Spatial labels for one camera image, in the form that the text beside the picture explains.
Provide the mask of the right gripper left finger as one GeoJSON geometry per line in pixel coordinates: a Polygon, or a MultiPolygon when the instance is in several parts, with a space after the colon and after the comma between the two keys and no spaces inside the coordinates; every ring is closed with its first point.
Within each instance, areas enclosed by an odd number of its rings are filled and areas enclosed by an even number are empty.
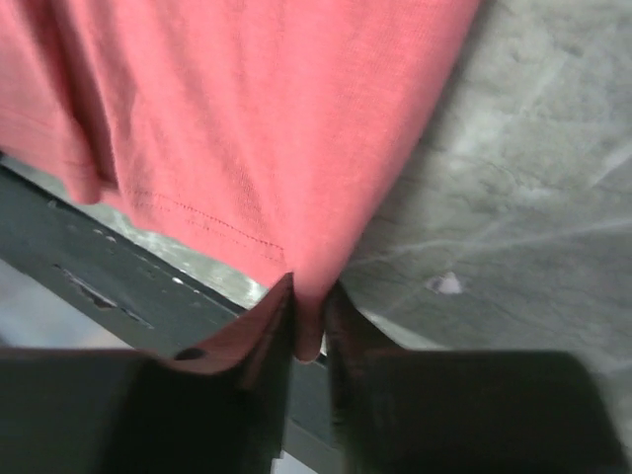
{"type": "Polygon", "coordinates": [[[282,451],[293,281],[172,358],[5,349],[5,473],[268,473],[282,451]]]}

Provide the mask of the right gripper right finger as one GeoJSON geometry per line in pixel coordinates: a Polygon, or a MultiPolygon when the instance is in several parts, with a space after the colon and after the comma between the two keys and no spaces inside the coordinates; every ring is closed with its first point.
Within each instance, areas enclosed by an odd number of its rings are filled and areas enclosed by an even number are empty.
{"type": "Polygon", "coordinates": [[[323,307],[332,422],[348,473],[618,473],[601,391],[555,351],[406,349],[341,286],[323,307]]]}

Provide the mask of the pink red t shirt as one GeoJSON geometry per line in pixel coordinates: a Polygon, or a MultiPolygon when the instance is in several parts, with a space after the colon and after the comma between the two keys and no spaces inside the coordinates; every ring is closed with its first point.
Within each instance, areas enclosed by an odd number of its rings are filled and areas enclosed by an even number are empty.
{"type": "Polygon", "coordinates": [[[475,1],[5,1],[1,149],[262,284],[296,356],[426,127],[475,1]]]}

